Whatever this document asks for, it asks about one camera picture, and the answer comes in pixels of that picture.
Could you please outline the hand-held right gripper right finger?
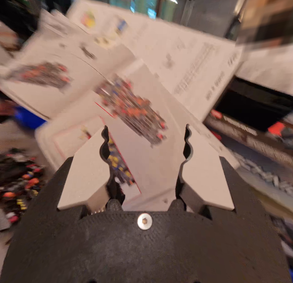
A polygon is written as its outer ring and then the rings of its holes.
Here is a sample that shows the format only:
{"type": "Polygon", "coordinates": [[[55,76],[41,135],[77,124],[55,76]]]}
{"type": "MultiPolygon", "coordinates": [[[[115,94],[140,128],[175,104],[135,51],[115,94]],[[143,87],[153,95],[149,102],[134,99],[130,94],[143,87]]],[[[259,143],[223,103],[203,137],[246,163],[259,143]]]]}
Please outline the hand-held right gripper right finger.
{"type": "Polygon", "coordinates": [[[207,207],[233,211],[235,205],[218,152],[191,125],[185,129],[185,160],[180,166],[176,196],[193,213],[207,207]]]}

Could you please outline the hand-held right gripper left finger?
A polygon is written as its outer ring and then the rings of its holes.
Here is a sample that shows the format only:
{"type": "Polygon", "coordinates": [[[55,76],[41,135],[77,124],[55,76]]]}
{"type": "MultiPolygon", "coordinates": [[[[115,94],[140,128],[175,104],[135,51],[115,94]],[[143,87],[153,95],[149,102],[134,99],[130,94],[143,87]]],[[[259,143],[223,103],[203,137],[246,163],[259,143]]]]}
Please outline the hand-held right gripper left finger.
{"type": "Polygon", "coordinates": [[[110,199],[125,200],[108,157],[108,127],[102,126],[73,156],[58,203],[59,210],[85,206],[101,212],[110,199]]]}

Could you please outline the lego instruction booklet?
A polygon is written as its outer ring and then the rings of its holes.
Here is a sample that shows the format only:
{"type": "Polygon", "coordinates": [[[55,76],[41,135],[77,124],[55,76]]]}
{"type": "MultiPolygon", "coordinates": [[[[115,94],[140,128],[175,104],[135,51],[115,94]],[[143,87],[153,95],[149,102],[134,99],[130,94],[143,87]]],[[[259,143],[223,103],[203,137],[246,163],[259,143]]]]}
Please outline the lego instruction booklet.
{"type": "Polygon", "coordinates": [[[1,90],[47,120],[36,131],[56,170],[107,126],[132,179],[125,210],[166,210],[185,157],[186,125],[238,162],[202,124],[232,78],[235,43],[89,0],[39,30],[1,65],[1,90]]]}

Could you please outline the dark printed lego box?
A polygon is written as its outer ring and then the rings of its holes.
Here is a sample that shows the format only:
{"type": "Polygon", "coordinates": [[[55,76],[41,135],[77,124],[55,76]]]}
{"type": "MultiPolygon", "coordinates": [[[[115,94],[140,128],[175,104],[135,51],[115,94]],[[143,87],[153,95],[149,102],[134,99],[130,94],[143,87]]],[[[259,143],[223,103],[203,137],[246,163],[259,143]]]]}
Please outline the dark printed lego box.
{"type": "Polygon", "coordinates": [[[234,139],[271,160],[292,168],[292,124],[284,120],[261,132],[221,112],[211,110],[204,121],[206,126],[234,139]]]}

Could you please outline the large lego vehicle chassis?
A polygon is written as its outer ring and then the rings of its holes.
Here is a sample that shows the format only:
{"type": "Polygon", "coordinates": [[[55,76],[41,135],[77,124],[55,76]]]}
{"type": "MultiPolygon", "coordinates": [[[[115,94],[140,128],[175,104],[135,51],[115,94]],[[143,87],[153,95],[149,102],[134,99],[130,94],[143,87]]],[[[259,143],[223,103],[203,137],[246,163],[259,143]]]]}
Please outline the large lego vehicle chassis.
{"type": "Polygon", "coordinates": [[[0,202],[1,215],[9,225],[16,224],[28,209],[46,181],[46,167],[36,162],[25,150],[11,148],[1,153],[0,202]]]}

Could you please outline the blue plastic bin with tag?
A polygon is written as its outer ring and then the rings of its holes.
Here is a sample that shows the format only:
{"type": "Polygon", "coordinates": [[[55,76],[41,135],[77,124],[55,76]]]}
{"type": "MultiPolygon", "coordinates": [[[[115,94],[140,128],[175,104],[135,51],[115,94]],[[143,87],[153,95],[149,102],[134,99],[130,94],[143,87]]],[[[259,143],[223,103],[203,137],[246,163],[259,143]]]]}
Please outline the blue plastic bin with tag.
{"type": "Polygon", "coordinates": [[[46,120],[31,113],[22,106],[16,106],[13,118],[17,124],[28,130],[36,130],[46,123],[46,120]]]}

